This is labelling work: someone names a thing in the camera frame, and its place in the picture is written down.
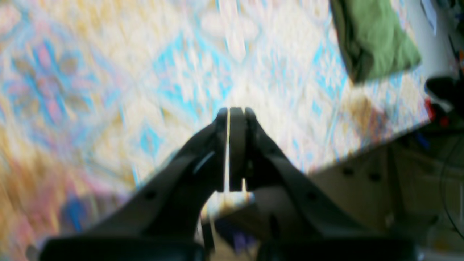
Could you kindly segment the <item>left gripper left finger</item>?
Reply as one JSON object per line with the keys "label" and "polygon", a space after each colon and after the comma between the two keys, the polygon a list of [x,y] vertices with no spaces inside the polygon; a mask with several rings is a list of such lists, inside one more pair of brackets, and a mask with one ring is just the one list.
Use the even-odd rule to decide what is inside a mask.
{"label": "left gripper left finger", "polygon": [[118,211],[77,236],[49,240],[40,261],[205,261],[200,212],[225,190],[226,108]]}

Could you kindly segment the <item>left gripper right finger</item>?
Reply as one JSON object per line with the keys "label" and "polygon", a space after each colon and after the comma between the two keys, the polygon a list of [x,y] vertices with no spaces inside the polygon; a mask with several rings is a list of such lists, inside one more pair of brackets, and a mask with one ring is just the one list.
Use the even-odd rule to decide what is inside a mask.
{"label": "left gripper right finger", "polygon": [[339,208],[290,162],[252,109],[229,109],[228,143],[228,188],[254,194],[270,231],[257,260],[417,260],[414,241],[373,232]]}

